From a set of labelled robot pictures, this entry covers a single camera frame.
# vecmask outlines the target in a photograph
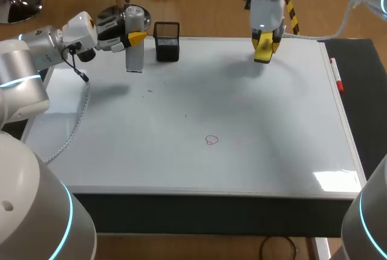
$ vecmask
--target white table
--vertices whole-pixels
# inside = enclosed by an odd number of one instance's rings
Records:
[[[124,54],[79,64],[91,103],[72,144],[50,164],[75,193],[182,193],[353,198],[365,179],[323,44],[284,40],[270,65],[248,39],[182,39],[180,60],[143,74]],[[46,158],[69,136],[82,80],[56,67],[51,108],[24,137]],[[206,137],[219,142],[206,144]]]

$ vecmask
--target black power cord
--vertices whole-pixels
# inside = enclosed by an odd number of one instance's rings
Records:
[[[80,76],[82,78],[82,80],[87,83],[89,81],[89,78],[88,76],[86,76],[85,73],[82,73],[81,71],[79,71],[76,66],[75,66],[75,55],[76,55],[76,51],[80,49],[80,45],[69,45],[67,47],[65,47],[62,52],[60,53],[60,56],[62,57],[62,59],[64,60],[65,63],[67,63],[68,66],[70,66],[74,72]],[[63,56],[63,54],[65,53],[65,51],[68,50],[70,55],[73,57],[73,64],[70,64],[66,59],[65,57]]]
[[[273,236],[266,237],[265,240],[263,240],[261,245],[259,246],[258,260],[264,260],[264,256],[263,256],[264,246],[265,246],[265,243],[267,242],[267,240],[269,240],[270,238],[274,238],[274,237]],[[280,238],[284,238],[285,240],[287,240],[289,242],[289,244],[291,245],[291,248],[293,250],[293,259],[292,260],[296,260],[296,256],[297,256],[296,244],[289,237],[280,237]]]

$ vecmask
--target small red scribble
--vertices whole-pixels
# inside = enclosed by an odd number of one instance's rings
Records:
[[[219,142],[219,139],[216,136],[208,135],[206,137],[206,141],[207,141],[207,145],[214,145],[214,144],[217,144]]]

